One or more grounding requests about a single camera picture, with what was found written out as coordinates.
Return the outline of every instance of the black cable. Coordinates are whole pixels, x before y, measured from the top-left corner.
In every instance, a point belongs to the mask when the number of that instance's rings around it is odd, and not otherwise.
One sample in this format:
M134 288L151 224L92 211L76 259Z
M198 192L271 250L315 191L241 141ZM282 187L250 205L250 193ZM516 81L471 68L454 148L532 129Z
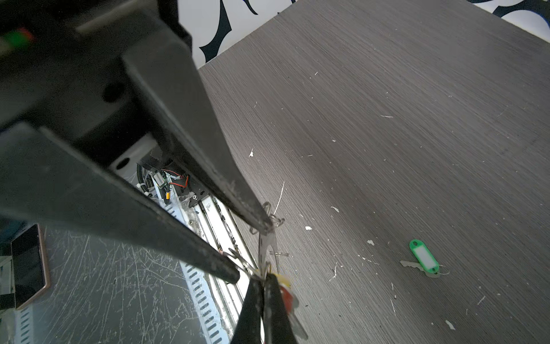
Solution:
M145 182L143 181L143 167L141 167L140 164L137 164L137 182L139 183L139 186L141 186L141 190L143 190L143 193L146 195L149 195L149 190L145 187Z

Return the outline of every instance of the red wire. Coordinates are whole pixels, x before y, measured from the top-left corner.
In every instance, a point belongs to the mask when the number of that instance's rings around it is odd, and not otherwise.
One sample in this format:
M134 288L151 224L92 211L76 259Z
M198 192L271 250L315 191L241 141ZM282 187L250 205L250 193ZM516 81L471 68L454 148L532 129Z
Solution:
M174 173L174 174L175 174L176 176L179 176L179 177L181 177L181 175L180 175L179 173L177 173L177 172L174 172L174 171L170 171L170 170L163 170L163 171L165 171L165 172L172 172L172 173Z
M181 185L181 184L176 184L176 183L168 183L168 184L171 184L171 185L176 185L176 186L179 186L179 187L185 188L185 186L183 186L183 185Z

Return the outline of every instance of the gray wood grain surface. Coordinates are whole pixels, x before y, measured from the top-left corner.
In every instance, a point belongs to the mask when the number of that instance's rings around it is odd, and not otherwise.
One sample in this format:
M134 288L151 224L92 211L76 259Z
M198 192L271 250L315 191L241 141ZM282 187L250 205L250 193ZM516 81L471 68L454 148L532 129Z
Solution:
M301 0L200 72L259 199L284 182L310 342L550 342L548 43L466 1ZM449 275L399 264L414 238Z

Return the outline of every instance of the black and white patterned wall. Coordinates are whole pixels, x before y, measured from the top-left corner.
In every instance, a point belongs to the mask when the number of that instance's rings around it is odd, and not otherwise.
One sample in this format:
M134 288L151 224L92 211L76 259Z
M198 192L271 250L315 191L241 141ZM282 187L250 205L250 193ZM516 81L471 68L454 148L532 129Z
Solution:
M197 68L296 0L178 0L179 21L193 37Z
M550 42L549 0L467 1ZM193 60L197 68L294 2L296 0L178 0L179 21L193 37Z

